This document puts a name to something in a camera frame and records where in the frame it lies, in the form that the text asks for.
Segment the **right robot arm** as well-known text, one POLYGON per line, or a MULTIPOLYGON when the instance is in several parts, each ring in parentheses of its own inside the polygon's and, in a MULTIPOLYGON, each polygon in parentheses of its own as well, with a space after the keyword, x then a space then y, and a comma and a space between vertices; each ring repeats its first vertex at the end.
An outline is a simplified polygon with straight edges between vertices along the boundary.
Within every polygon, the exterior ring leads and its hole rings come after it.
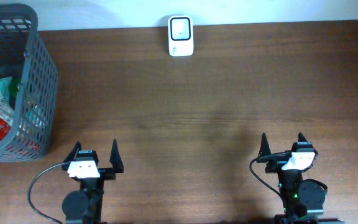
POLYGON ((302 173, 312 168, 318 156, 302 133, 290 150, 273 153, 266 134, 262 134, 258 156, 251 160, 249 169, 254 177, 275 192, 283 203, 283 214, 275 215, 273 223, 343 223, 337 218, 320 218, 328 186, 315 179, 304 179, 302 173), (253 170, 253 163, 265 164, 267 174, 278 175, 278 189, 262 180, 253 170))

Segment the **green lid jar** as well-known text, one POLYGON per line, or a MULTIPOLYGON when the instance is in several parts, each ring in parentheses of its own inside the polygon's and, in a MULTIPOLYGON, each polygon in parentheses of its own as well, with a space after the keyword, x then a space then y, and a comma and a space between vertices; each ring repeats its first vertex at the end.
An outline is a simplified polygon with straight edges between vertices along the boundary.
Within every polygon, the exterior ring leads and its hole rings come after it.
POLYGON ((17 94, 20 91, 21 78, 13 78, 9 85, 9 94, 11 98, 16 99, 17 94))

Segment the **teal wet wipes pack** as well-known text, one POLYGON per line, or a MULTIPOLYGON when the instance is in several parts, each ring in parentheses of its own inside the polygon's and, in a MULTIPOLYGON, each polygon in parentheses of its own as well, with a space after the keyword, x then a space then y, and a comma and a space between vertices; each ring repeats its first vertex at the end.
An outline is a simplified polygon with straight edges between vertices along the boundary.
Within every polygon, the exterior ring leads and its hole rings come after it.
POLYGON ((0 92, 0 119, 4 120, 8 125, 12 126, 14 122, 14 110, 9 102, 0 92))

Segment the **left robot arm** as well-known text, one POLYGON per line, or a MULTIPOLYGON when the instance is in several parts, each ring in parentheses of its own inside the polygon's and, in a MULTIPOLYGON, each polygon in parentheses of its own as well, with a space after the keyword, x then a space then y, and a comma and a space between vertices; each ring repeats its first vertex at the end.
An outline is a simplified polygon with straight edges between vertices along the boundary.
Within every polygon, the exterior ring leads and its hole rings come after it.
POLYGON ((110 167, 99 168, 98 156, 94 150, 82 150, 80 142, 63 161, 62 169, 68 176, 80 183, 78 190, 70 192, 62 202, 66 223, 100 223, 105 181, 114 180, 124 172, 117 141, 112 142, 109 157, 110 167))

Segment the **small teal tissue pack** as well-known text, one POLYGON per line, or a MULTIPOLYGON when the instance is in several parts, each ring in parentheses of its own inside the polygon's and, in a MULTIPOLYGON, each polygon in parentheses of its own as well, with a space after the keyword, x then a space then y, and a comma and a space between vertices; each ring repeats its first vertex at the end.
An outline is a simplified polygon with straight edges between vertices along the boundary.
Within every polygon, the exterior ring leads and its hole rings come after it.
POLYGON ((2 94, 9 94, 9 86, 12 82, 12 77, 0 78, 0 92, 2 94))

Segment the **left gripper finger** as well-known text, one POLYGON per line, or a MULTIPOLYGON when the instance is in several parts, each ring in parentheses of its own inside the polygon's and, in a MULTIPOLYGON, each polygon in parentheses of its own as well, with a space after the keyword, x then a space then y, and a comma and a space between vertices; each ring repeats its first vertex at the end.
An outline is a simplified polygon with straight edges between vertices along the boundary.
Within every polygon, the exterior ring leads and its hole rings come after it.
POLYGON ((117 145, 117 140, 114 139, 112 142, 112 149, 109 161, 112 165, 114 173, 123 173, 124 172, 124 164, 122 162, 121 156, 119 154, 119 149, 117 145))
POLYGON ((70 163, 72 161, 75 160, 77 153, 81 150, 81 143, 79 141, 77 141, 73 147, 73 149, 71 150, 71 152, 69 153, 69 155, 67 155, 67 157, 65 158, 65 160, 63 161, 64 163, 70 163))

